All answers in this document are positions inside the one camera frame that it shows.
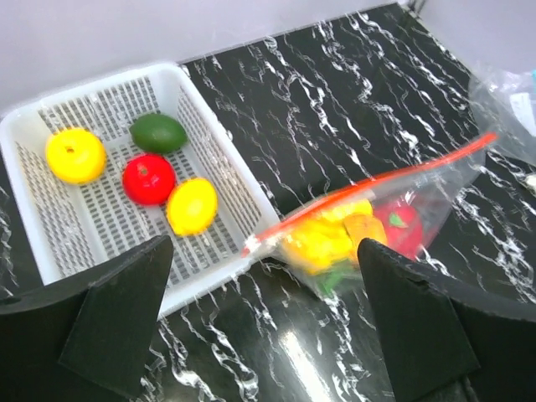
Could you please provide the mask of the yellow banana bunch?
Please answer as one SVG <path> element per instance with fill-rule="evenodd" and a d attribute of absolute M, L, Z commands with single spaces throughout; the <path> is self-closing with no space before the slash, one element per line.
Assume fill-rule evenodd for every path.
<path fill-rule="evenodd" d="M 309 275 L 319 275 L 341 261 L 358 263 L 357 248 L 365 238 L 388 244 L 384 225 L 367 200 L 343 204 L 303 220 L 286 235 L 281 246 L 293 264 Z"/>

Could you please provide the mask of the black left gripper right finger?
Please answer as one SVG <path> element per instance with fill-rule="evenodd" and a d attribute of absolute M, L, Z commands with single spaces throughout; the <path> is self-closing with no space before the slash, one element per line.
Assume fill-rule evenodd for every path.
<path fill-rule="evenodd" d="M 371 239 L 358 261 L 398 401 L 533 401 L 535 306 L 408 260 Z"/>

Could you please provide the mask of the white plastic perforated basket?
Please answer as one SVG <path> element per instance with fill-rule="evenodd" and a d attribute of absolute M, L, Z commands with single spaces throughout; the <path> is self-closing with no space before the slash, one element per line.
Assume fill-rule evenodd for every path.
<path fill-rule="evenodd" d="M 173 235 L 162 207 L 134 204 L 121 185 L 139 154 L 129 126 L 159 112 L 179 121 L 188 143 L 169 156 L 179 181 L 206 178 L 218 194 L 213 224 L 173 236 L 173 260 L 160 313 L 170 314 L 247 271 L 245 240 L 278 220 L 227 131 L 175 63 L 150 64 L 59 90 L 11 110 L 1 122 L 4 166 L 44 284 L 99 265 L 156 235 Z M 84 186 L 50 171 L 45 144 L 57 131 L 83 127 L 106 149 L 106 170 Z"/>

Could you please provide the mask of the clear bag with orange zipper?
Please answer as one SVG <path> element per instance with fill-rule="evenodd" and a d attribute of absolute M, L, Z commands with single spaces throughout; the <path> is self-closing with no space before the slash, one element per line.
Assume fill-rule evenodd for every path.
<path fill-rule="evenodd" d="M 364 239 L 417 260 L 442 228 L 459 192 L 478 176 L 496 140 L 496 133 L 487 132 L 445 156 L 317 197 L 249 236 L 243 255 L 287 264 L 320 298 L 361 279 L 358 246 Z"/>

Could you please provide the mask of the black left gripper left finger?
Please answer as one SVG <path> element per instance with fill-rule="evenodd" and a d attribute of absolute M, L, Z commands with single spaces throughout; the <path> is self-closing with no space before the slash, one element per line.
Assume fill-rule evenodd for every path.
<path fill-rule="evenodd" d="M 3 401 L 129 401 L 142 392 L 173 257 L 159 235 L 1 300 Z"/>

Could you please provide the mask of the pink dragon fruit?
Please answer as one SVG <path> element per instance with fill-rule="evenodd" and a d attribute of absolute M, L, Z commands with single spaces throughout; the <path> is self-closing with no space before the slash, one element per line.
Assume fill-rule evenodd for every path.
<path fill-rule="evenodd" d="M 410 260 L 415 259 L 424 244 L 423 224 L 417 210 L 402 201 L 372 207 L 374 216 L 384 225 L 388 240 L 386 246 Z M 341 261 L 319 274 L 318 286 L 323 294 L 331 295 L 340 283 L 359 275 L 359 263 Z"/>

